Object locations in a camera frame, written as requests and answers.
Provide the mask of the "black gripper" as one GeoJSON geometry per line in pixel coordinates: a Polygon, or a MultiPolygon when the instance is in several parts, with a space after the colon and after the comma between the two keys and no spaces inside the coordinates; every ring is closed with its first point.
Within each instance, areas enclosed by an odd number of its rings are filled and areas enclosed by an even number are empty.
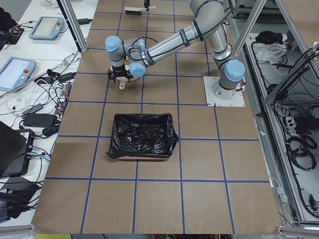
{"type": "Polygon", "coordinates": [[[146,10],[150,9],[150,0],[144,0],[144,7],[146,10]]]}
{"type": "Polygon", "coordinates": [[[115,82],[117,77],[124,77],[130,82],[132,75],[129,70],[108,70],[108,80],[115,82]]]}

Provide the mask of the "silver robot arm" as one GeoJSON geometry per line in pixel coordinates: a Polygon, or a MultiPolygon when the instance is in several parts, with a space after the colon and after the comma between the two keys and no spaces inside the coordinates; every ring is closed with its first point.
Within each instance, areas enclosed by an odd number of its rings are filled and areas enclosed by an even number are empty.
{"type": "Polygon", "coordinates": [[[121,40],[118,36],[108,36],[105,46],[112,66],[108,70],[108,79],[139,78],[146,73],[147,67],[196,42],[208,40],[220,72],[220,88],[235,90],[244,77],[245,66],[234,59],[232,46],[226,39],[222,26],[226,18],[223,1],[191,0],[189,6],[195,17],[190,25],[151,47],[146,47],[145,37],[121,40]]]}

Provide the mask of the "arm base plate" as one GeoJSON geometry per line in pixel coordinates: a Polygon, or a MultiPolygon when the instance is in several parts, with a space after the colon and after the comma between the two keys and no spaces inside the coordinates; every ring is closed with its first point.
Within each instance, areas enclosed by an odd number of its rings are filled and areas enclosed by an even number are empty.
{"type": "Polygon", "coordinates": [[[206,105],[208,107],[245,107],[241,86],[225,90],[219,85],[220,77],[203,77],[206,105]]]}

